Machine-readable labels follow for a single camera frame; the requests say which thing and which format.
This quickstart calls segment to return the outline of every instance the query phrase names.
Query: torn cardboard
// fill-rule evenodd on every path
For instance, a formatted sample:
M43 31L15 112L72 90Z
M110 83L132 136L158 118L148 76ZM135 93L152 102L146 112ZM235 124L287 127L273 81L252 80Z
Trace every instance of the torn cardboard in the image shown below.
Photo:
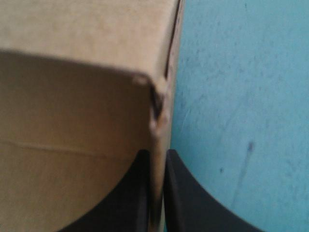
M0 6L1 229L63 228L149 149L158 230L182 1Z

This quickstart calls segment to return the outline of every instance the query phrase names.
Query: black plastic object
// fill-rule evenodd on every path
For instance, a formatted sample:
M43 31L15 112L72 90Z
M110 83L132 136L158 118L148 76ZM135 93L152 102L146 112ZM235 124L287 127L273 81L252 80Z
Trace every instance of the black plastic object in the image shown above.
M167 152L164 203L168 232L261 232L210 196L175 150Z
M148 201L149 152L141 150L114 190L59 232L147 232Z

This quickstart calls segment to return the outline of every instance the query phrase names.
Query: brown cardboard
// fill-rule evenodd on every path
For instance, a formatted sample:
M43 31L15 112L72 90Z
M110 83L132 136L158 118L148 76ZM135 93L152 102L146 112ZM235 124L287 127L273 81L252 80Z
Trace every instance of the brown cardboard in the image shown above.
M181 6L0 1L1 230L73 222L142 148L152 151L150 230L158 230Z

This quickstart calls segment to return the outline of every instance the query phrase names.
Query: turquoise wall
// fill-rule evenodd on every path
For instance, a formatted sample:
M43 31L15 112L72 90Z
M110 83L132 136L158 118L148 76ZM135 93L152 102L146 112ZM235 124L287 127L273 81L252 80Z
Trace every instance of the turquoise wall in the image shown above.
M309 0L187 0L171 147L227 208L309 231Z

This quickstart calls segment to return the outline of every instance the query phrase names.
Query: dark mark on wall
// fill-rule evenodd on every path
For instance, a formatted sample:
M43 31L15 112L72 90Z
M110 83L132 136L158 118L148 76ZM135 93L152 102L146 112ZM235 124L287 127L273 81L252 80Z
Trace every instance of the dark mark on wall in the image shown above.
M239 191L241 189L243 179L245 178L245 176L247 174L248 165L249 165L249 162L250 162L250 159L251 159L253 151L254 151L254 141L250 141L248 143L245 160L244 160L244 162L242 164L242 168L241 168L241 171L239 173L237 186L236 186L236 189L235 189L235 192L234 192L234 196L233 196L233 200L232 200L232 204L231 204L231 208L232 209L234 208L234 206L236 204L237 197L239 195Z

